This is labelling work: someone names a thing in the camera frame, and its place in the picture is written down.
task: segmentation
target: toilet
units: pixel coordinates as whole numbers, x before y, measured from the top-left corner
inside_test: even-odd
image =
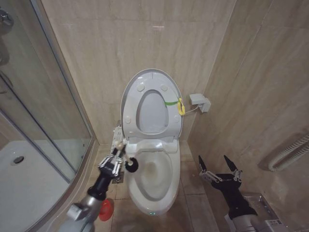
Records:
[[[151,216],[167,212],[178,192],[178,138],[183,126],[179,98],[180,91],[167,73],[147,69],[130,80],[121,100],[126,153],[139,163],[136,172],[126,170],[125,180],[135,205]]]

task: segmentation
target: marble wall tile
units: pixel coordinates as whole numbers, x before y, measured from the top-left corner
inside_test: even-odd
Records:
[[[261,25],[272,0],[236,1],[230,24]]]
[[[210,111],[219,110],[226,101],[228,90],[258,30],[258,26],[228,26],[205,90],[205,96],[212,103]]]
[[[140,70],[166,71],[189,94],[204,91],[225,23],[50,19],[100,144],[110,143],[122,93]],[[187,115],[186,140],[195,113]]]
[[[180,160],[183,161],[193,161],[190,147],[186,140],[180,141]]]
[[[43,0],[49,18],[228,22],[236,0]]]
[[[308,0],[274,0],[263,25],[309,28]]]
[[[224,41],[230,34],[228,29]],[[234,34],[226,46],[223,42],[205,91],[211,110],[207,115],[197,114],[188,143],[194,160],[203,151],[211,171],[228,171],[223,155],[239,163],[244,171],[242,190],[265,191],[279,217],[296,230],[308,221],[304,214],[308,193],[302,189],[305,179],[297,177],[297,183],[292,179],[308,174],[303,167],[307,160],[275,174],[259,165],[276,148],[282,149],[296,135],[309,131],[309,30],[262,26],[248,45],[245,58],[234,52],[234,58],[222,62],[220,53],[229,56],[229,49],[235,46],[232,41],[238,37]],[[236,59],[243,59],[236,72],[216,74],[216,67],[234,67]],[[225,213],[214,211],[216,218]]]

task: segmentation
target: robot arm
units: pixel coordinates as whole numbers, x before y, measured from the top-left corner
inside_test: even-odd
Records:
[[[125,167],[129,172],[138,169],[138,162],[135,158],[128,158],[126,145],[118,143],[112,154],[108,155],[98,165],[100,175],[87,195],[78,203],[70,206],[68,219],[61,225],[59,232],[94,232],[94,221],[98,218],[102,202],[106,199],[108,186],[113,178],[121,171],[123,158],[126,159]]]
[[[260,222],[256,211],[250,207],[239,191],[242,170],[239,170],[227,156],[224,158],[232,174],[214,174],[207,171],[201,156],[198,156],[201,170],[199,175],[223,194],[229,207],[228,220],[233,225],[230,227],[231,232],[287,232],[280,220]]]

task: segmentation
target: shower door frame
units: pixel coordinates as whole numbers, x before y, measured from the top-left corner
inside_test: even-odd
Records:
[[[64,56],[61,52],[60,46],[58,44],[58,41],[56,39],[56,36],[53,32],[53,29],[50,25],[50,22],[48,20],[47,14],[45,12],[45,9],[43,7],[41,0],[12,0],[11,3],[16,3],[19,1],[18,4],[13,4],[13,8],[20,8],[22,7],[23,13],[30,15],[30,21],[31,23],[37,27],[40,26],[42,32],[45,35],[46,40],[49,43],[49,46],[51,48],[51,51],[56,59],[56,62],[60,68],[60,71],[65,79],[65,82],[68,86],[68,89],[73,97],[73,100],[78,107],[78,110],[80,112],[80,115],[86,125],[86,128],[90,134],[90,141],[87,145],[86,151],[84,153],[84,157],[77,169],[77,172],[75,173],[75,177],[71,180],[69,183],[69,186],[67,190],[63,193],[63,195],[58,199],[58,201],[51,207],[51,209],[42,215],[42,217],[33,225],[31,225],[28,229],[26,229],[26,232],[31,231],[37,231],[40,227],[42,227],[45,223],[49,221],[49,219],[52,218],[52,216],[61,208],[65,200],[72,194],[72,191],[76,187],[76,184],[78,183],[80,177],[82,176],[82,172],[84,168],[86,167],[87,161],[90,158],[90,155],[92,154],[92,151],[96,144],[96,136],[93,131],[93,128],[90,124],[90,120],[86,114],[85,108],[82,104],[81,98],[79,96],[78,90],[74,84],[74,80],[71,76],[71,73],[69,71],[69,68],[67,66],[67,63],[64,59]]]

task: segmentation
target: yellow carabiner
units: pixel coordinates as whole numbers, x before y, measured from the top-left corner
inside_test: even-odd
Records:
[[[185,109],[183,105],[183,100],[181,98],[178,99],[177,107],[179,114],[183,116],[185,114]]]

